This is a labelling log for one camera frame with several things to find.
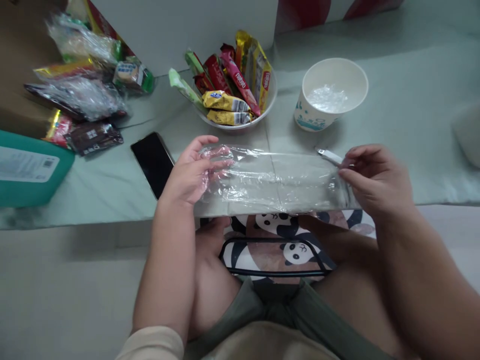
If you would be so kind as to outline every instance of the person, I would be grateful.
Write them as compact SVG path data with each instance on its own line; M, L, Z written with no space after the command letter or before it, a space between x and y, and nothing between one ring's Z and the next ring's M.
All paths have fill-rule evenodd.
M337 264L295 295L263 303L218 258L219 217L195 231L205 173L227 165L181 154L158 200L148 257L119 360L480 359L480 297L412 200L407 169L382 145L352 148L340 176L372 218L377 240L304 215Z

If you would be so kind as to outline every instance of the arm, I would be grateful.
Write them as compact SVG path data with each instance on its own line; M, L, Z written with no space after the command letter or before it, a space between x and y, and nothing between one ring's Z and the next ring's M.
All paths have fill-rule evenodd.
M216 136L197 137L178 158L158 200L132 333L166 326L187 343L195 294L194 204L206 190L206 172L222 165L201 158L198 151L217 141Z
M389 300L423 359L480 359L480 296L412 200L408 171L381 145L354 147L339 171L372 216Z

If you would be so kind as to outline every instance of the smartphone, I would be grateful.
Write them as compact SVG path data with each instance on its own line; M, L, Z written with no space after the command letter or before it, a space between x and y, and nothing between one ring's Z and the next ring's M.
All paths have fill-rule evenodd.
M174 167L164 141L157 132L145 136L130 146L153 194L158 199Z

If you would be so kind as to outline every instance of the teal box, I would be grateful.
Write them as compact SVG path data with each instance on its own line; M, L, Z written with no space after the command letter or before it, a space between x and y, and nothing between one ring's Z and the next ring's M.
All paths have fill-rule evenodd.
M0 130L0 207L47 204L74 161L70 150Z

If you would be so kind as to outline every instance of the leg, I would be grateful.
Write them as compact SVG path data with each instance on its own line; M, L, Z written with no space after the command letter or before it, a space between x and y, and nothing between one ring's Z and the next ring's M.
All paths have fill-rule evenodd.
M338 264L337 270L313 285L321 299L385 353L396 359L418 358L390 316L377 242L312 216L301 216L299 224L315 234Z
M240 290L240 281L229 273L219 259L224 228L230 224L229 221L229 217L218 217L196 232L196 285L189 340L211 329Z

